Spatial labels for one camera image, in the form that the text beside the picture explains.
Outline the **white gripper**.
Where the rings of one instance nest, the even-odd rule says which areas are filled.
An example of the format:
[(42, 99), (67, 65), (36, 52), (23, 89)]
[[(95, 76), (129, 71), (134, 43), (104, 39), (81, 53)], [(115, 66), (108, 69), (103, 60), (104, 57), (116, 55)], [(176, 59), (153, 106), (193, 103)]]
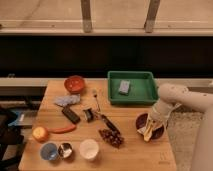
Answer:
[[(158, 100), (151, 109), (150, 117), (158, 122), (163, 123), (165, 129), (168, 127), (168, 119), (173, 110), (173, 105), (166, 103), (163, 100)], [(155, 123), (153, 121), (148, 121), (144, 131), (144, 140), (148, 142), (152, 137), (153, 128)]]

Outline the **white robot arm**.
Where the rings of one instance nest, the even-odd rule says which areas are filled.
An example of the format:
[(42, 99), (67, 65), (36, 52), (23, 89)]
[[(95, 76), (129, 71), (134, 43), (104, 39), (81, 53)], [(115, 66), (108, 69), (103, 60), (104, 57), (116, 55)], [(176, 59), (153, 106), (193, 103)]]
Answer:
[(203, 113), (194, 147), (190, 171), (213, 171), (213, 94), (193, 92), (184, 85), (170, 83), (158, 88), (159, 99), (148, 112), (144, 140), (148, 142), (153, 132), (163, 126), (171, 112), (184, 105)]

